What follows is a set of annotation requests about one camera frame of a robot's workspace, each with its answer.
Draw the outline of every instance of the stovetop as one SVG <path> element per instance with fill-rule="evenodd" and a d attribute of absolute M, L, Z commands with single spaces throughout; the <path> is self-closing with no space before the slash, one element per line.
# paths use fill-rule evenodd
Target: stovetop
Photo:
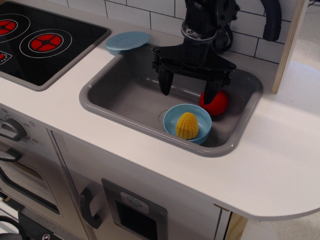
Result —
<path fill-rule="evenodd" d="M 0 5 L 0 77 L 43 91 L 110 29 L 13 2 Z"/>

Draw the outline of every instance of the red toy tomato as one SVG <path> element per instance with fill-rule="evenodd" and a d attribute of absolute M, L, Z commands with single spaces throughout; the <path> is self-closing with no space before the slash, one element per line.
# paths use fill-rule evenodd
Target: red toy tomato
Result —
<path fill-rule="evenodd" d="M 228 107 L 229 99 L 227 94 L 220 90 L 211 103 L 205 105 L 203 92 L 200 96 L 199 105 L 206 110 L 210 116 L 217 116 L 225 112 Z"/>

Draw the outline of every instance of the yellow corn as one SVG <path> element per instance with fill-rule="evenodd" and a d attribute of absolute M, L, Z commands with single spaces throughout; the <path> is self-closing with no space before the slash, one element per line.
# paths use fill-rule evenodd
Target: yellow corn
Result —
<path fill-rule="evenodd" d="M 185 112 L 179 118 L 176 126 L 175 133 L 182 139 L 193 139 L 199 133 L 198 120 L 196 116 L 191 112 Z"/>

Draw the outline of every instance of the gray sink basin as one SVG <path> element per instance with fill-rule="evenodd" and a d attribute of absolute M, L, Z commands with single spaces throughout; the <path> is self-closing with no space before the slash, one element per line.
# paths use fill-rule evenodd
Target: gray sink basin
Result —
<path fill-rule="evenodd" d="M 81 90 L 81 105 L 94 114 L 204 157 L 220 157 L 238 145 L 262 95 L 262 85 L 252 74 L 236 70 L 230 86 L 227 110 L 212 118 L 208 139 L 202 144 L 164 131 L 163 117 L 178 104 L 199 105 L 206 82 L 174 75 L 168 96 L 160 91 L 152 69 L 153 45 L 123 51 L 98 72 Z"/>

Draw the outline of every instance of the light blue bowl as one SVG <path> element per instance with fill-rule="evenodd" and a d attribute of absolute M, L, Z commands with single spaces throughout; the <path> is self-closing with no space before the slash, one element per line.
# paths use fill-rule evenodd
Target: light blue bowl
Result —
<path fill-rule="evenodd" d="M 184 113 L 194 114 L 199 125 L 198 135 L 195 138 L 189 139 L 188 141 L 193 142 L 195 144 L 202 144 L 209 136 L 212 126 L 212 120 L 207 111 L 197 105 L 180 104 L 170 108 L 165 113 L 163 118 L 164 130 L 169 134 L 177 136 L 176 125 L 179 118 Z"/>

